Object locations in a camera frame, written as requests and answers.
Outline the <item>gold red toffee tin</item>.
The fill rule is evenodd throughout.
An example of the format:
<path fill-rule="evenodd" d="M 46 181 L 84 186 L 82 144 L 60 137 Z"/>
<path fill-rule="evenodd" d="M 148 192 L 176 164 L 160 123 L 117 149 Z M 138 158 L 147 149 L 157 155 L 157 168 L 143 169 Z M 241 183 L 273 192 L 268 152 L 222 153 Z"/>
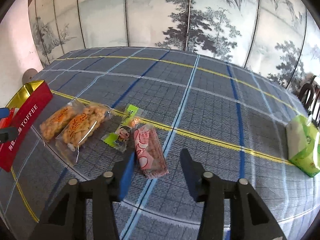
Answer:
<path fill-rule="evenodd" d="M 25 136 L 43 109 L 47 106 L 53 95 L 44 80 L 32 81 L 37 87 L 26 98 L 12 119 L 11 127 L 14 133 L 7 142 L 1 142 L 1 168 L 10 172 L 16 154 L 24 141 Z"/>

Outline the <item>red foil snack packet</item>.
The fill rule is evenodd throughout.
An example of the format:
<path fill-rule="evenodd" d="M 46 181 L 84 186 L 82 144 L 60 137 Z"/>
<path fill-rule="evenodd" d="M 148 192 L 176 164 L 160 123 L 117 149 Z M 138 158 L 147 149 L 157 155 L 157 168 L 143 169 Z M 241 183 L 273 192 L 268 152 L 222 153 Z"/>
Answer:
<path fill-rule="evenodd" d="M 14 113 L 15 113 L 15 108 L 11 108 L 9 112 L 9 116 L 6 118 L 1 118 L 0 129 L 7 128 L 11 125 Z"/>

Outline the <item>right fried twist snack bag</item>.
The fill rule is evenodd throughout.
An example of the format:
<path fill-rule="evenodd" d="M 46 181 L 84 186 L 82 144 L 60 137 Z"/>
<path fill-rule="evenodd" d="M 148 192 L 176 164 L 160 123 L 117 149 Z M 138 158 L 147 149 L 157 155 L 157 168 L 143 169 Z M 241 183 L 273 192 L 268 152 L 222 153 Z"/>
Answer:
<path fill-rule="evenodd" d="M 61 158 L 69 165 L 75 165 L 80 155 L 80 147 L 106 120 L 113 110 L 97 103 L 90 103 L 71 119 L 55 139 L 55 146 Z"/>

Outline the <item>pink white snack packet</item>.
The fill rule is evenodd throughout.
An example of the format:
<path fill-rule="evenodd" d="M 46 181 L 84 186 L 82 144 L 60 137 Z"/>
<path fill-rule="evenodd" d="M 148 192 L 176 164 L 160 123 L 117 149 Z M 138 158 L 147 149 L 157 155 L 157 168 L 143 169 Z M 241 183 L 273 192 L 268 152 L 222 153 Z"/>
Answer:
<path fill-rule="evenodd" d="M 169 173 L 155 128 L 146 124 L 134 132 L 135 153 L 142 173 L 156 179 Z"/>

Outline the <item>painted folding screen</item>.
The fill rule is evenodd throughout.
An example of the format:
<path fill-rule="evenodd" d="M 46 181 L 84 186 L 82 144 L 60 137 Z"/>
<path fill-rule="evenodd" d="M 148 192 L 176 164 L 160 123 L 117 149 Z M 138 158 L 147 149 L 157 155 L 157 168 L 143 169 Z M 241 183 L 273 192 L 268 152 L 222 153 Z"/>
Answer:
<path fill-rule="evenodd" d="M 159 47 L 293 90 L 319 75 L 319 27 L 301 0 L 28 0 L 28 13 L 43 65 L 77 49 Z"/>

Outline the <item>left fried twist snack bag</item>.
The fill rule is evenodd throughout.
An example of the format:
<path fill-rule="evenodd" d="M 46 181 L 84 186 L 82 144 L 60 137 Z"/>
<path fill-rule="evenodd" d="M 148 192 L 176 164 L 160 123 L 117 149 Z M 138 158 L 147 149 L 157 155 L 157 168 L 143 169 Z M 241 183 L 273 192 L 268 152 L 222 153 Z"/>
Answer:
<path fill-rule="evenodd" d="M 77 114 L 82 112 L 83 108 L 83 103 L 78 100 L 72 100 L 54 112 L 49 118 L 40 124 L 42 139 L 46 142 L 50 142 L 60 134 L 60 132 Z"/>

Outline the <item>dark wooden chair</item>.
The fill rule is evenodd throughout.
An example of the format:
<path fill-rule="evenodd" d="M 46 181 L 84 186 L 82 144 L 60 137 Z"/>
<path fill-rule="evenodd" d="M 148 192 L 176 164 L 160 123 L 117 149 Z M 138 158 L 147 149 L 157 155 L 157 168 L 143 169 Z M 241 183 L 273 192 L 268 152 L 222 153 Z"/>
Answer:
<path fill-rule="evenodd" d="M 312 123 L 319 128 L 319 75 L 311 75 L 300 89 L 298 99 Z"/>

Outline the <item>green cartoon candy packet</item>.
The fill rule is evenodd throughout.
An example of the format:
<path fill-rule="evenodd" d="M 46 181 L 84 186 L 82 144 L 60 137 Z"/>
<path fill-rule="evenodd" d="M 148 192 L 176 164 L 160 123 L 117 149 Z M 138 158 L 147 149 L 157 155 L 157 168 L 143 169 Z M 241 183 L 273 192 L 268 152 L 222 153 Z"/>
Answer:
<path fill-rule="evenodd" d="M 112 133 L 105 134 L 101 141 L 122 153 L 125 152 L 131 134 L 141 121 L 142 112 L 139 107 L 128 104 L 117 129 Z"/>

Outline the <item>blue plaid tablecloth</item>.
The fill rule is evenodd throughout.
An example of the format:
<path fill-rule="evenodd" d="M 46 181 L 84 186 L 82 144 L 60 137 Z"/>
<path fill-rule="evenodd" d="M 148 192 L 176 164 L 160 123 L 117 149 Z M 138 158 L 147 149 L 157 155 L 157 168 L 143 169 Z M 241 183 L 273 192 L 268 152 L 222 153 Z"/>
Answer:
<path fill-rule="evenodd" d="M 155 48 L 69 52 L 38 72 L 54 92 L 13 163 L 1 172 L 1 211 L 17 239 L 27 239 L 43 209 L 69 179 L 94 179 L 122 154 L 102 142 L 128 104 L 155 127 L 169 173 L 150 180 L 136 169 L 129 192 L 114 205 L 122 239 L 195 239 L 203 205 L 191 198 L 180 151 L 222 179 L 245 177 L 287 239 L 300 239 L 319 211 L 319 177 L 287 160 L 285 126 L 304 108 L 291 93 L 248 70 L 197 54 Z M 109 105 L 104 122 L 68 166 L 40 124 L 72 98 Z"/>

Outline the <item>fried twist snack bag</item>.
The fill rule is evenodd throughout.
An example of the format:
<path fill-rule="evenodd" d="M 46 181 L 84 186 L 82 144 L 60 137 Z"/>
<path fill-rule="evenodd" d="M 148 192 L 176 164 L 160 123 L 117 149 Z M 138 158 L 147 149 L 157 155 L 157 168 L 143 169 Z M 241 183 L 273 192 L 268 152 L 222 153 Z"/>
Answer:
<path fill-rule="evenodd" d="M 113 110 L 97 103 L 90 103 L 71 119 L 55 139 L 55 146 L 61 158 L 69 165 L 75 165 L 80 155 L 80 147 L 106 120 Z"/>
<path fill-rule="evenodd" d="M 40 124 L 42 139 L 46 142 L 50 142 L 60 134 L 60 132 L 77 114 L 82 112 L 83 108 L 83 103 L 78 100 L 72 100 L 54 112 L 49 118 Z"/>

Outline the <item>green tissue pack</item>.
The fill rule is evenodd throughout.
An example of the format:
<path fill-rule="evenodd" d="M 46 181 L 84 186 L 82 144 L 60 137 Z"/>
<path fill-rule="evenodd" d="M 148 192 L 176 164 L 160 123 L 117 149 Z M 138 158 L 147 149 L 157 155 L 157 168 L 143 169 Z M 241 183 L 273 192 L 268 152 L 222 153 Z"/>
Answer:
<path fill-rule="evenodd" d="M 319 174 L 319 128 L 311 117 L 295 116 L 286 125 L 288 160 L 311 178 Z"/>

